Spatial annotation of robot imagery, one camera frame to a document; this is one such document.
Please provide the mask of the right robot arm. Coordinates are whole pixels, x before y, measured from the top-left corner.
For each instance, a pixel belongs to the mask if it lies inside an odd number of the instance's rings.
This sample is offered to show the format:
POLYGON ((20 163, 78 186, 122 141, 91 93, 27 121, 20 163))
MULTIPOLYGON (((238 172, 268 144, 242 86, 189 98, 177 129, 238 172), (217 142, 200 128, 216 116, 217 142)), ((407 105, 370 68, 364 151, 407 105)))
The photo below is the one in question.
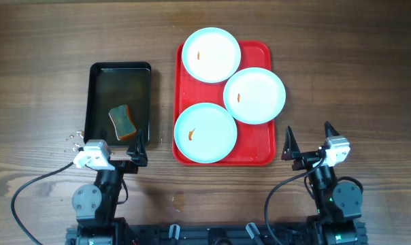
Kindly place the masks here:
POLYGON ((302 152, 288 127, 281 156, 293 162, 294 171, 305 171, 304 181, 318 212, 307 218, 308 230, 315 244, 367 244, 365 224, 358 221, 363 185, 348 176, 338 178, 334 172, 350 153, 350 143, 330 122, 325 123, 325 137, 317 150, 302 152))

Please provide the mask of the white plate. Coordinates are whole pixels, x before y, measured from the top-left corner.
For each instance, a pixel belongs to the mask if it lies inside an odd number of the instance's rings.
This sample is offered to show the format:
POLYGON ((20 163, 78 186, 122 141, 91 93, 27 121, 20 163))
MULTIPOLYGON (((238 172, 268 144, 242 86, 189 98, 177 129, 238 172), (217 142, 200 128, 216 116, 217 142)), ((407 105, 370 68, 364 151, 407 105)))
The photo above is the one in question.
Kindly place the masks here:
POLYGON ((240 66, 242 51, 228 31, 206 27, 192 33, 182 47, 182 64, 196 80, 218 83, 230 78, 240 66))
POLYGON ((223 102, 236 120, 260 125, 281 113, 286 90, 282 80, 272 71, 249 67, 229 78, 224 87, 223 102))
POLYGON ((230 113, 215 103, 197 103, 176 119, 174 140, 178 150, 196 163, 215 163, 235 147, 237 125, 230 113))

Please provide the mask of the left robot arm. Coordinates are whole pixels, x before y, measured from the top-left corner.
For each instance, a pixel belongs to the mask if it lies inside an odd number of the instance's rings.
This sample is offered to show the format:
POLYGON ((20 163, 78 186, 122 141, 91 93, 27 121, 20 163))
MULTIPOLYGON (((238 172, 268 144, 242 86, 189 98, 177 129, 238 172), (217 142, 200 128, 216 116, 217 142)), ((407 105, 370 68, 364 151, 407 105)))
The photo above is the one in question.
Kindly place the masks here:
POLYGON ((125 218, 116 218, 116 208, 122 188, 123 176, 136 174, 139 167, 148 164, 144 134, 139 130, 127 149, 129 160, 112 160, 111 150, 104 140, 89 140, 73 163, 78 168, 88 167, 97 172, 93 184, 79 187, 72 197, 76 211, 77 229, 69 230, 66 244, 75 245, 131 245, 135 235, 125 218))

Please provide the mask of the orange green scrub sponge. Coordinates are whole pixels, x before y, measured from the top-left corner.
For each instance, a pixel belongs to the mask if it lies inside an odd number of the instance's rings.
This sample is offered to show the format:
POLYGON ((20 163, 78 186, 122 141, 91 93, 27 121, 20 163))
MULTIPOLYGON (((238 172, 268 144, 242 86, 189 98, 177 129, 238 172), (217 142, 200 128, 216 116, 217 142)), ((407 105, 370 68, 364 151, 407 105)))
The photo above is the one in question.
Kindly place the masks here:
POLYGON ((112 108, 109 111, 109 116, 114 126, 117 140, 127 140, 136 134, 137 129, 131 118, 128 105, 120 105, 112 108))

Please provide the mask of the white plate top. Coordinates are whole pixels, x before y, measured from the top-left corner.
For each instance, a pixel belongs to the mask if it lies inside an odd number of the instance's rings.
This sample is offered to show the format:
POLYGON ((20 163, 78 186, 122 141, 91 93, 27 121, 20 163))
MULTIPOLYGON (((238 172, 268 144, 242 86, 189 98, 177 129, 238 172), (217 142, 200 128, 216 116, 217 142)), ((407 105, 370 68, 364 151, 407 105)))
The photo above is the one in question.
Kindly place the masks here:
POLYGON ((196 80, 218 83, 230 78, 240 66, 242 51, 228 31, 206 27, 192 33, 182 47, 182 64, 196 80))

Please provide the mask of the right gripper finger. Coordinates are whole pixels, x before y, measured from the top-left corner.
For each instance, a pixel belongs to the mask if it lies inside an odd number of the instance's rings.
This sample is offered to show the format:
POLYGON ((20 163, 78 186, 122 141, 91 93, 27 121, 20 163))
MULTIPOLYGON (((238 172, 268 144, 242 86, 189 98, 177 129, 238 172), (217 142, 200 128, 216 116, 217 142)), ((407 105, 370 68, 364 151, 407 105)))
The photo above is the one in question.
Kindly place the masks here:
POLYGON ((293 135, 293 131, 290 126, 286 128, 285 141, 282 150, 281 159, 284 161, 295 160, 300 157, 300 149, 293 135))
POLYGON ((325 124, 325 136, 326 137, 334 137, 339 136, 340 134, 334 129, 332 124, 329 121, 326 121, 325 124))

